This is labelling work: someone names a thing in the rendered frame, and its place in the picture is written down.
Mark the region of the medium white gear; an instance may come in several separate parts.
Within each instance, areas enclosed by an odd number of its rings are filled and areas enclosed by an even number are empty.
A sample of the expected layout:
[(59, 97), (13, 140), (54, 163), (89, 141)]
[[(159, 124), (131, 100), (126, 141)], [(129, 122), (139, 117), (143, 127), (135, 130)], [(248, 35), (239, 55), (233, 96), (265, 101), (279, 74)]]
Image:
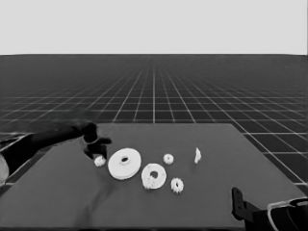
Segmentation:
[(170, 187), (174, 193), (181, 193), (184, 190), (184, 182), (180, 178), (173, 178)]

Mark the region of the white round carrier with pins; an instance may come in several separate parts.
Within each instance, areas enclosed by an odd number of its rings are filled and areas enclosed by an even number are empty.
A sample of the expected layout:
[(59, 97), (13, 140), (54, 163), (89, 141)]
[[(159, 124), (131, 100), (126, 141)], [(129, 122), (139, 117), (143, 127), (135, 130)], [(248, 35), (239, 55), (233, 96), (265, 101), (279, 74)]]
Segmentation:
[(161, 188), (167, 180), (167, 173), (165, 169), (159, 164), (148, 164), (141, 172), (142, 182), (148, 177), (155, 180), (154, 186), (151, 190)]

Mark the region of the large thick white disc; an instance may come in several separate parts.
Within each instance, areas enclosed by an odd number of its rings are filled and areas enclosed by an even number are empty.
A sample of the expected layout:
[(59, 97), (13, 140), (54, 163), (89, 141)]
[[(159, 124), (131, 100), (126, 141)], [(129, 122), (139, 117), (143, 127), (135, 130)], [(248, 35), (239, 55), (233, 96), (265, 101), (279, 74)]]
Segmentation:
[(110, 174), (118, 180), (129, 179), (141, 168), (141, 154), (134, 148), (121, 148), (108, 162)]

